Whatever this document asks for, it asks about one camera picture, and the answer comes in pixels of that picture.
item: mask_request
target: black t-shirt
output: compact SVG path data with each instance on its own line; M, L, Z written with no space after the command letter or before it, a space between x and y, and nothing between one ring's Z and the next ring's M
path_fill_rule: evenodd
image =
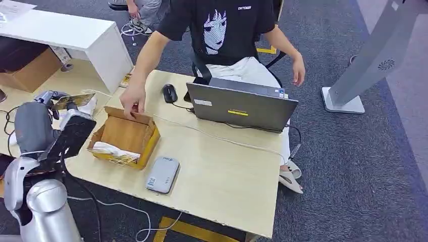
M172 0L158 32L178 41L187 27L202 61L230 66L254 56L256 38L274 29L273 1Z

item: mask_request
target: yellow floor marking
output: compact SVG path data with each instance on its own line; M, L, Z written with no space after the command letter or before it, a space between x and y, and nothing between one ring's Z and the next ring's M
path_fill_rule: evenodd
M162 217L160 220L159 228L165 228L171 225L175 219ZM183 223L178 221L171 230L182 233L194 238L201 239L206 242L238 242L235 239L227 237L225 235L212 232L210 230L200 228L191 224ZM153 242L164 242L165 236L167 235L166 230L158 230L154 236Z
M273 47L273 46L271 46L270 49L257 48L257 52L268 53L268 54L276 54L277 53L277 49L275 47Z

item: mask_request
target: power bank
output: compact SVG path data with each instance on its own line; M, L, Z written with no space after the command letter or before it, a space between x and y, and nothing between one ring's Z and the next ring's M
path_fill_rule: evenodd
M180 163L174 158L158 157L147 178L146 188L163 194L169 193L179 166Z

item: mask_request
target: brown box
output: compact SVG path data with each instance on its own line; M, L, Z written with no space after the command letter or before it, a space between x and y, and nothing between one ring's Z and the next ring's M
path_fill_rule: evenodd
M61 61L48 48L22 69L16 72L0 73L0 84L26 92L34 92L61 66Z
M141 113L135 113L136 120L129 120L123 114L123 109L105 106L108 117L104 125L97 130L91 138L88 150L101 159L108 159L114 163L120 157L97 153L92 150L95 142L101 141L118 147L121 150L140 154L136 161L126 164L137 169L145 168L150 155L152 154L160 134L157 130L153 118Z

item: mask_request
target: sneaker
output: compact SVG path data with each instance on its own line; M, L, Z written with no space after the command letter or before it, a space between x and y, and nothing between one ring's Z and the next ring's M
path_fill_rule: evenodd
M144 35L151 35L153 33L153 31L148 26L145 26L138 19L132 19L130 21L129 27L135 30L136 32Z

